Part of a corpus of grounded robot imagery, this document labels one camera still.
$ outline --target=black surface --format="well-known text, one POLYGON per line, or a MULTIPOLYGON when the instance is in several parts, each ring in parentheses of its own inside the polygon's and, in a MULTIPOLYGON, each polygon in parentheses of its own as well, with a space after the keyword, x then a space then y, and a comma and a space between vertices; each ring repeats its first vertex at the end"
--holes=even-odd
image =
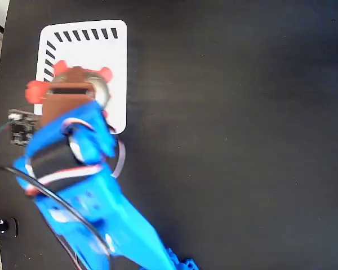
MULTIPOLYGON (((11 0, 0 125, 32 110, 42 28, 102 19, 128 26, 119 182, 164 243, 204 270, 338 269, 338 1, 11 0)), ((2 138, 0 164, 21 153, 2 138)), ((2 215, 4 270, 73 269, 4 173, 2 215)))

